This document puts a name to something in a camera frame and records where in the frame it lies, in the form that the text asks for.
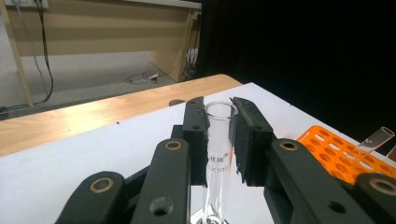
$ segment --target orange rack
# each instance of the orange rack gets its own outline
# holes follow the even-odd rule
[[[353,155],[359,152],[354,150],[355,145],[318,125],[308,129],[297,141],[311,152],[329,174],[351,185],[363,173],[380,173],[396,178],[396,170],[372,154],[367,154],[361,160],[363,165],[356,162]]]

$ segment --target wooden countertop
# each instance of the wooden countertop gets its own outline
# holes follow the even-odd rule
[[[0,121],[0,157],[84,133],[117,121],[166,108],[175,99],[188,101],[242,85],[215,75],[82,105]]]

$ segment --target electrical cord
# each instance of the electrical cord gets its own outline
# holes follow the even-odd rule
[[[197,48],[198,48],[198,36],[200,33],[199,31],[201,29],[201,17],[198,16],[197,20],[198,20],[198,29],[197,29],[198,32],[196,32],[196,35],[195,35],[194,49],[189,49],[188,53],[187,53],[188,55],[185,58],[186,67],[183,72],[184,81],[188,81],[188,80],[192,79],[192,77],[195,75],[195,71],[196,71],[196,62],[197,62],[198,53],[199,53]]]
[[[136,81],[134,80],[134,77],[139,77],[140,80]],[[157,81],[157,77],[158,73],[156,71],[146,71],[139,74],[131,75],[125,78],[124,81],[129,84],[139,84],[145,82],[151,86],[158,87],[158,85],[155,84],[155,82]]]
[[[20,6],[19,2],[17,2],[16,0],[12,0],[12,1],[13,1],[14,5],[15,5],[16,9],[18,10],[18,13],[20,15],[20,19],[21,19],[22,24],[23,24],[23,28],[24,28],[25,32],[27,33],[27,35],[28,35],[28,37],[29,37],[29,39],[30,39],[30,41],[31,41],[31,43],[33,45],[32,47],[34,49],[35,64],[36,64],[36,67],[37,67],[37,69],[38,69],[38,71],[40,73],[40,76],[42,77],[42,72],[41,72],[41,70],[40,70],[40,68],[38,66],[37,61],[36,61],[34,41],[33,41],[33,38],[31,37],[31,35],[30,35],[30,33],[29,33],[29,31],[28,31],[28,29],[26,27],[26,23],[24,22],[24,18],[23,18],[22,14],[21,14],[21,10],[20,10],[21,6]],[[44,85],[44,90],[45,90],[47,96],[46,96],[46,98],[44,100],[42,100],[42,101],[40,101],[38,103],[33,103],[33,106],[44,104],[50,99],[50,97],[52,95],[52,92],[53,92],[53,84],[54,84],[53,83],[53,76],[52,76],[52,73],[50,71],[50,61],[49,61],[48,48],[47,48],[47,38],[46,38],[46,31],[45,31],[45,26],[44,26],[44,8],[43,8],[43,6],[41,4],[41,0],[36,0],[35,2],[36,2],[36,7],[37,7],[38,15],[39,15],[39,18],[40,18],[40,22],[41,22],[41,34],[42,34],[42,37],[43,37],[42,41],[43,41],[43,48],[44,48],[44,58],[45,58],[47,69],[49,71],[50,89],[49,89],[49,92],[47,92],[47,88],[44,85],[44,80],[43,80],[43,77],[42,77],[42,83]],[[29,105],[13,105],[13,106],[8,106],[8,107],[2,107],[2,109],[0,110],[0,114],[7,113],[7,112],[10,112],[10,111],[20,110],[20,109],[27,109],[27,108],[31,108],[31,107]]]

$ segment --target black cable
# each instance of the black cable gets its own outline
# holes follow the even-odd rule
[[[201,29],[201,18],[198,17],[198,29],[197,29],[197,33],[195,35],[195,40],[194,40],[194,49],[197,48],[198,46],[198,36],[200,33],[200,29]],[[190,54],[190,50],[189,50],[189,55],[188,57],[186,57],[185,61],[186,61],[186,73],[184,74],[184,81],[188,81],[190,79],[192,79],[194,73],[195,73],[195,65],[196,65],[196,60],[198,58],[198,53],[199,52],[194,52],[193,55],[191,56]]]
[[[41,0],[36,1],[36,6],[37,6],[37,11],[38,11],[38,15],[40,18],[40,22],[41,22],[41,34],[42,34],[42,41],[43,41],[43,48],[44,48],[44,59],[46,62],[47,69],[49,71],[50,90],[49,90],[49,93],[47,94],[47,97],[44,100],[42,100],[38,103],[33,103],[33,106],[46,103],[50,99],[52,92],[53,92],[53,76],[50,71],[50,61],[49,61],[48,48],[47,48],[47,38],[46,38],[46,31],[45,31],[45,26],[44,26],[44,8],[41,3]],[[0,114],[7,113],[7,112],[13,111],[13,110],[24,109],[24,108],[31,108],[31,107],[29,105],[8,106],[7,109],[3,109],[2,111],[0,111]]]

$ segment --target glass test tube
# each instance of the glass test tube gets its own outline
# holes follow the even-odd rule
[[[396,168],[396,145],[390,150],[385,157],[384,162]]]
[[[231,103],[212,102],[205,107],[207,129],[207,166],[204,188],[203,224],[222,224],[228,182],[233,159],[236,115],[238,109]]]
[[[366,164],[361,161],[369,153],[375,151],[382,145],[384,145],[390,138],[394,136],[394,132],[386,127],[381,127],[375,133],[366,138],[363,142],[358,144],[354,149],[354,157],[356,162],[359,162],[361,166],[367,167]]]

